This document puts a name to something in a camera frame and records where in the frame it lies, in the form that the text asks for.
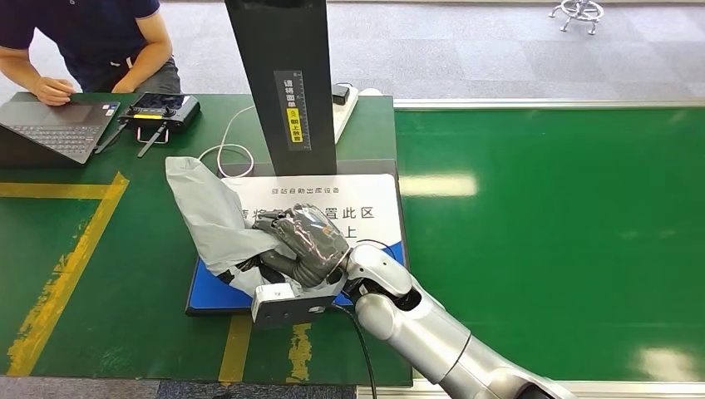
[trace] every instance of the gray pants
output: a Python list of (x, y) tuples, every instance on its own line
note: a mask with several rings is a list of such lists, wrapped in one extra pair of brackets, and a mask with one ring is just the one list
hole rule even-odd
[(149, 79), (143, 81), (137, 87), (135, 93), (165, 93), (180, 94), (181, 79), (179, 78), (179, 68), (173, 57), (169, 57), (159, 71), (155, 72)]

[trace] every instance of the black pillar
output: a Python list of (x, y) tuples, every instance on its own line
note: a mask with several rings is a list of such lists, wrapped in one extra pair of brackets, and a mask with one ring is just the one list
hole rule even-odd
[(325, 0), (225, 0), (276, 175), (335, 175)]

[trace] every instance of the man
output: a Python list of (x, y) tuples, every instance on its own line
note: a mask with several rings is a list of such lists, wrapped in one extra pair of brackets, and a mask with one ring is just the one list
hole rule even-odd
[(75, 92), (29, 60), (37, 28), (59, 47), (85, 92), (179, 93), (159, 0), (0, 0), (0, 71), (49, 106)]

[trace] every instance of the white sign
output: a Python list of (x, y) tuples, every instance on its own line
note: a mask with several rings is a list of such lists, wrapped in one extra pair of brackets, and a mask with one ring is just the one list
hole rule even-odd
[(373, 239), (402, 241), (397, 186), (392, 175), (267, 176), (223, 179), (242, 201), (245, 225), (257, 214), (313, 204), (354, 245)]

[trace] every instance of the yellow tape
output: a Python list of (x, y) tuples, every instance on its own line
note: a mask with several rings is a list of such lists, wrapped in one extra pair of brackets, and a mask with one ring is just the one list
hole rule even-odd
[(110, 189), (109, 185), (0, 183), (0, 197), (102, 200), (108, 189)]
[(293, 143), (303, 143), (303, 132), (301, 131), (301, 119), (298, 117), (298, 108), (287, 108), (287, 116), (291, 141)]
[(223, 361), (220, 363), (219, 382), (242, 382), (251, 332), (252, 316), (242, 314), (230, 318), (228, 340), (225, 342)]
[(311, 342), (308, 340), (307, 331), (310, 329), (311, 323), (293, 326), (291, 348), (288, 350), (288, 359), (291, 361), (292, 369), (291, 377), (287, 377), (286, 382), (308, 381), (307, 363), (311, 360)]
[(32, 372), (128, 183), (120, 173), (115, 176), (74, 251), (59, 258), (54, 277), (44, 285), (37, 303), (25, 317), (17, 339), (7, 350), (10, 359), (7, 375), (21, 377)]

